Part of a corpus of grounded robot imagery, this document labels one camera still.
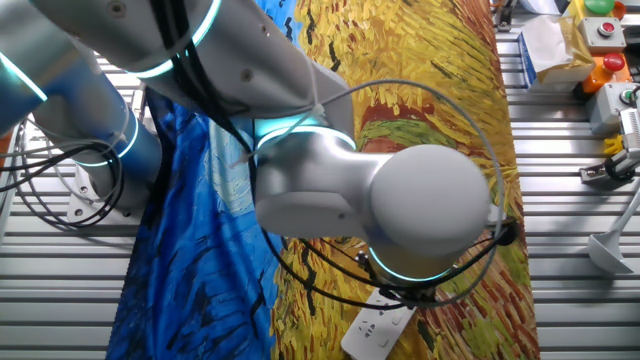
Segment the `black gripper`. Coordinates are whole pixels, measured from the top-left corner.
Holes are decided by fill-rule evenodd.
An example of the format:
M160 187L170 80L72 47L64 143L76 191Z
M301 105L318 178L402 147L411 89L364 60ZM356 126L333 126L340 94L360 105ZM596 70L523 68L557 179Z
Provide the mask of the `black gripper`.
M407 306L423 306L436 302L436 282L404 283L401 285L379 283L379 293Z

